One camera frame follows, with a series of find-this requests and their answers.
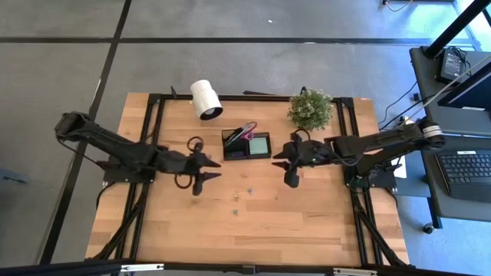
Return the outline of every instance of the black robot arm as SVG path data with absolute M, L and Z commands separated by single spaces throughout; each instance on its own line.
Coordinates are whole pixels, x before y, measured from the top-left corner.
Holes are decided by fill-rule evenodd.
M 292 188 L 298 186 L 297 168 L 343 164 L 353 166 L 357 176 L 364 177 L 381 163 L 406 155 L 414 150 L 441 148 L 445 144 L 441 129 L 426 119 L 415 124 L 398 127 L 369 136 L 336 136 L 324 142 L 306 140 L 292 133 L 292 141 L 283 145 L 283 151 L 274 159 L 288 162 L 273 163 L 285 169 L 285 183 Z M 367 152 L 379 150 L 374 154 Z
M 201 173 L 199 171 L 204 166 L 220 167 L 218 163 L 213 162 L 201 152 L 203 140 L 199 137 L 191 139 L 199 140 L 199 142 L 195 144 L 194 148 L 189 148 L 191 154 L 185 156 L 175 150 L 169 150 L 165 146 L 134 143 L 91 122 L 87 114 L 78 112 L 63 114 L 54 131 L 56 138 L 62 143 L 64 141 L 87 141 L 118 161 L 117 163 L 98 161 L 97 164 L 103 169 L 117 166 L 120 169 L 136 173 L 158 171 L 190 176 L 188 186 L 179 186 L 177 182 L 176 184 L 185 189 L 191 186 L 192 178 L 194 178 L 193 194 L 195 196 L 203 190 L 204 181 L 220 176 L 219 173 Z

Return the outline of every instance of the pen holder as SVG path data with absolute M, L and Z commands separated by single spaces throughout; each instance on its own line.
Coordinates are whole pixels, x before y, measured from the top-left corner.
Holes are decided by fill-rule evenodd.
M 222 130 L 223 159 L 225 161 L 271 158 L 269 133 L 254 133 L 252 140 L 238 138 L 225 146 L 234 130 Z

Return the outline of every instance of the keyboard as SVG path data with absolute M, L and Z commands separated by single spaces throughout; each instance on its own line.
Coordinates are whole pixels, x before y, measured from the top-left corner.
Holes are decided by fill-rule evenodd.
M 446 151 L 435 156 L 452 197 L 491 202 L 491 150 Z

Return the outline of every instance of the desk leg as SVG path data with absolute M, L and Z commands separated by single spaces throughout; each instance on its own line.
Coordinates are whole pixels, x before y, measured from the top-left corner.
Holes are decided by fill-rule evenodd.
M 427 234 L 431 234 L 431 232 L 433 232 L 434 229 L 442 229 L 443 225 L 433 205 L 433 198 L 429 197 L 427 198 L 427 201 L 428 201 L 428 207 L 430 208 L 431 223 L 427 223 L 423 227 L 423 232 Z

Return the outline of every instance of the white cord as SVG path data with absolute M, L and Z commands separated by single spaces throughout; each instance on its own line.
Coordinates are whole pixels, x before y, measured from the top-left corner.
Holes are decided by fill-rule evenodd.
M 402 125 L 404 125 L 408 120 L 410 120 L 412 117 L 416 116 L 416 114 L 418 112 L 420 112 L 423 108 L 425 108 L 426 106 L 428 106 L 428 104 L 431 104 L 432 101 L 434 101 L 436 98 L 438 98 L 438 96 L 440 94 L 442 94 L 445 90 L 447 90 L 448 87 L 452 86 L 452 84 L 455 84 L 456 81 L 458 81 L 461 77 L 463 77 L 464 75 L 466 75 L 467 73 L 469 73 L 472 69 L 474 69 L 475 67 L 477 67 L 479 64 L 482 64 L 484 61 L 487 61 L 489 58 L 491 58 L 491 55 L 490 56 L 487 56 L 485 57 L 483 60 L 481 60 L 480 62 L 474 64 L 474 66 L 472 66 L 471 68 L 469 68 L 467 71 L 463 72 L 459 77 L 457 77 L 455 80 L 452 80 L 449 84 L 447 84 L 444 88 L 442 88 L 442 90 L 438 91 L 438 93 L 435 94 L 435 96 L 433 96 L 431 99 L 429 99 L 425 104 L 423 104 L 423 106 L 417 110 L 416 112 L 414 112 L 413 115 L 409 116 Z
M 409 2 L 406 4 L 406 5 L 404 5 L 404 6 L 400 7 L 400 8 L 398 8 L 397 10 L 394 10 L 394 9 L 392 9 L 392 8 L 390 7 L 390 5 L 389 5 L 389 1 L 387 1 L 387 3 L 386 3 L 385 5 L 386 5 L 386 6 L 387 6 L 387 7 L 388 7 L 388 8 L 389 8 L 391 11 L 393 11 L 393 12 L 398 12 L 398 11 L 400 11 L 401 9 L 406 8 L 406 7 L 407 7 L 407 6 L 408 6 L 410 3 L 412 3 L 412 2 L 413 2 L 413 0 L 410 0 L 410 1 L 409 1 Z

